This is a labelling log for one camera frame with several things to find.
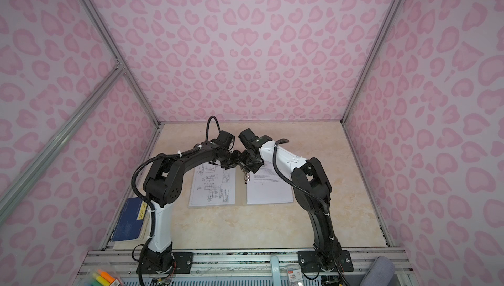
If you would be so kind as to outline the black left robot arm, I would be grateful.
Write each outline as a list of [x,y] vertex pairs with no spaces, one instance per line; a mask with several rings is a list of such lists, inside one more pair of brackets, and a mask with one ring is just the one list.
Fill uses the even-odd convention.
[[172,255],[171,219],[173,207],[182,194],[185,174],[205,163],[220,163],[223,169],[239,164],[240,151],[230,151],[212,142],[197,144],[178,154],[160,153],[133,173],[131,187],[148,206],[150,233],[139,254],[137,274],[171,274],[175,271]]

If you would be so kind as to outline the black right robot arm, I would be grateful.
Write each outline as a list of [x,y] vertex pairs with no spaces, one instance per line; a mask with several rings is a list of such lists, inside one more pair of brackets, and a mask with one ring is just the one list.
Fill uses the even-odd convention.
[[299,206],[308,213],[314,236],[314,262],[325,272],[344,273],[354,270],[348,251],[335,234],[330,215],[332,185],[320,160],[297,156],[282,147],[287,139],[274,141],[268,136],[242,140],[245,150],[240,165],[248,173],[257,173],[266,163],[277,177],[293,189]]

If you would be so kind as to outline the translucent beige file folder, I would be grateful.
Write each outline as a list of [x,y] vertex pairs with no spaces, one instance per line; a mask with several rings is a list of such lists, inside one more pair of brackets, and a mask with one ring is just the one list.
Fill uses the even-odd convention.
[[237,206],[247,205],[247,185],[244,184],[244,173],[239,167],[236,167],[236,198],[235,204]]

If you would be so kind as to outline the technical drawing paper sheet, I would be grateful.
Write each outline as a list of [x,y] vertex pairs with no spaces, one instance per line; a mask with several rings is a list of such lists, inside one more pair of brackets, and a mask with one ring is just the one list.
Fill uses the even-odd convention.
[[236,169],[223,169],[205,163],[195,168],[189,207],[234,205],[236,198]]

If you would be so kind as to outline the printed text sheet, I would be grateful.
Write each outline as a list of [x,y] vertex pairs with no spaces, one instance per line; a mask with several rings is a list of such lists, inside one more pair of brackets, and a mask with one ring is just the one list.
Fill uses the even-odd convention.
[[247,181],[247,204],[269,205],[293,203],[291,186],[275,172],[273,164],[265,164],[256,172],[249,173]]

